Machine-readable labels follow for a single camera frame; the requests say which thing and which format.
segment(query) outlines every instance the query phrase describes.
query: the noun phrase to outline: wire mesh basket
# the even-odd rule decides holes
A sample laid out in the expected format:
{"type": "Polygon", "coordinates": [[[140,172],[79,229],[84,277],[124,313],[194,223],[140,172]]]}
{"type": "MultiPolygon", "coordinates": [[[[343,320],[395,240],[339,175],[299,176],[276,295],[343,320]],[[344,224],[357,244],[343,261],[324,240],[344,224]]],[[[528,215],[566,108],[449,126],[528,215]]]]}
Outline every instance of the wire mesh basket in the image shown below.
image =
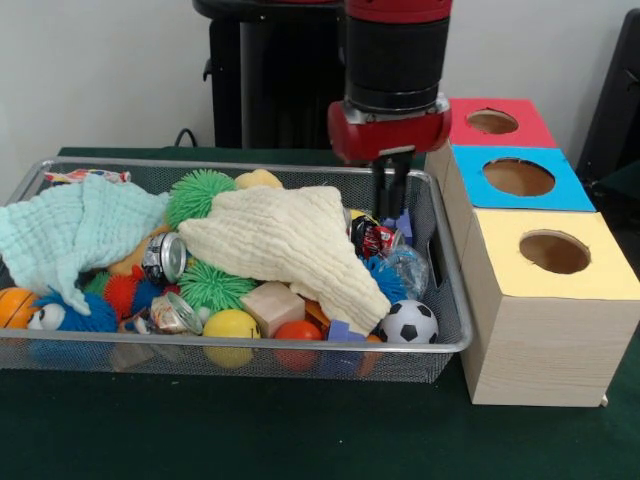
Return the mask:
{"type": "MultiPolygon", "coordinates": [[[[373,176],[366,169],[76,157],[55,157],[36,164],[9,203],[27,200],[47,188],[44,172],[77,168],[129,171],[133,182],[154,194],[168,191],[195,169],[211,168],[235,177],[268,168],[285,188],[332,185],[342,193],[346,207],[373,207],[373,176]]],[[[390,180],[392,171],[386,175],[390,180]]],[[[0,368],[433,382],[452,355],[469,345],[471,321],[440,192],[425,172],[410,172],[406,205],[414,248],[430,265],[429,287],[421,300],[438,318],[436,344],[0,329],[0,368]]],[[[8,269],[0,264],[0,288],[12,285],[8,269]]]]}

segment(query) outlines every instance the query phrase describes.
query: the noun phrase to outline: mint green cloth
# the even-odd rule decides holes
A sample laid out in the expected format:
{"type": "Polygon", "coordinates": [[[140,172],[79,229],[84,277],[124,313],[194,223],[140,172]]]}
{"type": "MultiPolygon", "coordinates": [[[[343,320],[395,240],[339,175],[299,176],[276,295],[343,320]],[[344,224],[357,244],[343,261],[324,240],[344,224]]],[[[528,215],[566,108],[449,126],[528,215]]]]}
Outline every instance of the mint green cloth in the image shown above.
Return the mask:
{"type": "Polygon", "coordinates": [[[52,187],[0,208],[0,254],[16,285],[38,295],[55,290],[82,315],[91,313],[75,286],[79,272],[104,268],[130,254],[160,226],[168,194],[98,175],[52,187]]]}

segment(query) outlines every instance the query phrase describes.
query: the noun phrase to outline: stacked boxes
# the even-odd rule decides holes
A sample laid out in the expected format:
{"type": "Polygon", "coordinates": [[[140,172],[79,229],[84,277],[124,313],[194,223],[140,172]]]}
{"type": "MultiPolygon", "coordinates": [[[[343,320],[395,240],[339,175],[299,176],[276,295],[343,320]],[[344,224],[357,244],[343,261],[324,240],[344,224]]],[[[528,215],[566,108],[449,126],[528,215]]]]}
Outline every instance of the stacked boxes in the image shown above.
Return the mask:
{"type": "Polygon", "coordinates": [[[452,100],[429,156],[474,316],[473,403],[597,406],[640,319],[640,284],[526,100],[452,100]]]}

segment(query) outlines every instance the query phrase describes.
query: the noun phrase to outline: wooden block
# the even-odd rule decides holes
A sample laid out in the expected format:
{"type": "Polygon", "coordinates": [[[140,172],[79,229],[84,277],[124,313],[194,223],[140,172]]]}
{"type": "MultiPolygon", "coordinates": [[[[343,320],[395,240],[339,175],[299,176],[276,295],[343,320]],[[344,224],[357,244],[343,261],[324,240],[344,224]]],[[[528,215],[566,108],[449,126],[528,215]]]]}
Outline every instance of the wooden block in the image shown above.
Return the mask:
{"type": "Polygon", "coordinates": [[[272,338],[285,323],[305,318],[304,300],[280,282],[260,285],[241,302],[260,325],[263,337],[272,338]]]}

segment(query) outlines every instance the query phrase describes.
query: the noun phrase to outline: green tablecloth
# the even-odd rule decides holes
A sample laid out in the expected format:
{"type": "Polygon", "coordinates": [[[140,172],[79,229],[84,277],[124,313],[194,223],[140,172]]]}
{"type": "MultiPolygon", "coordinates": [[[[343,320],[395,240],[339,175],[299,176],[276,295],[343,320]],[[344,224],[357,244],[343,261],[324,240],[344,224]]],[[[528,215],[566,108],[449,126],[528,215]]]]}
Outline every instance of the green tablecloth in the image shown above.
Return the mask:
{"type": "MultiPolygon", "coordinates": [[[[175,148],[61,154],[298,158],[175,148]]],[[[299,158],[332,161],[326,152],[299,158]]],[[[636,337],[606,409],[472,406],[457,357],[432,385],[4,371],[0,472],[7,479],[640,478],[639,366],[636,337]]]]}

